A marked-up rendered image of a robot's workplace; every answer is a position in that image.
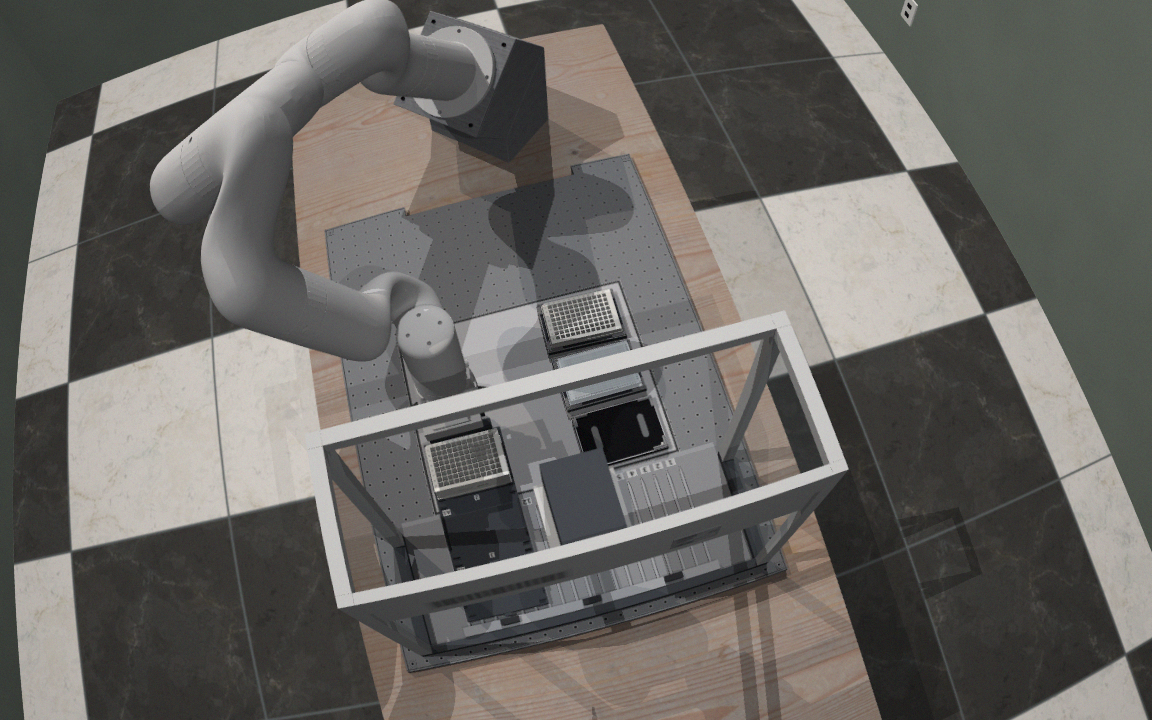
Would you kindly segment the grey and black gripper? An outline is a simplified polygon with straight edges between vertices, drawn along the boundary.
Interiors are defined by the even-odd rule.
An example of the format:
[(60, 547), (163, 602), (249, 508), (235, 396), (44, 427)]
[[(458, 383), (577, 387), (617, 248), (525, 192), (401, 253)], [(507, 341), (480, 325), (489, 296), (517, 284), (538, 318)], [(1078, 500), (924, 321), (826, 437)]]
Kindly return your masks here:
[[(475, 386), (473, 386), (473, 382), (475, 382)], [(471, 369), (467, 366), (467, 388), (465, 388), (465, 393), (470, 392), (470, 391), (473, 391), (473, 389), (483, 389), (483, 388), (486, 388), (486, 387), (485, 386), (477, 386), (477, 381), (475, 379), (473, 372), (471, 372)], [(415, 395), (417, 397), (417, 402), (414, 406), (426, 404), (426, 397), (422, 397), (419, 395), (419, 391), (416, 389), (415, 384), (414, 384), (414, 391), (415, 391)], [(410, 407), (412, 407), (412, 406), (410, 406)], [(482, 418), (483, 418), (483, 416), (485, 416), (485, 414), (482, 414)]]

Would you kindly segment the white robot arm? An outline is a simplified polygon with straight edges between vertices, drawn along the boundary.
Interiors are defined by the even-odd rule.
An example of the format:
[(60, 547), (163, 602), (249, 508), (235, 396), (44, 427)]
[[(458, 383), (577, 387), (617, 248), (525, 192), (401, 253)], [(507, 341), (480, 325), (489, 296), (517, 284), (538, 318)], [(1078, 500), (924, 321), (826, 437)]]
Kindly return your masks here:
[(468, 361), (433, 288), (387, 272), (351, 290), (278, 258), (274, 232), (293, 137), (326, 103), (361, 83), (376, 94), (414, 97), (433, 118), (461, 118), (483, 103), (494, 74), (492, 47), (473, 29), (414, 35), (396, 3), (361, 1), (285, 51), (157, 162), (151, 199), (172, 223), (212, 213), (200, 266), (228, 323), (348, 361), (379, 357), (394, 323), (419, 395), (463, 395)]

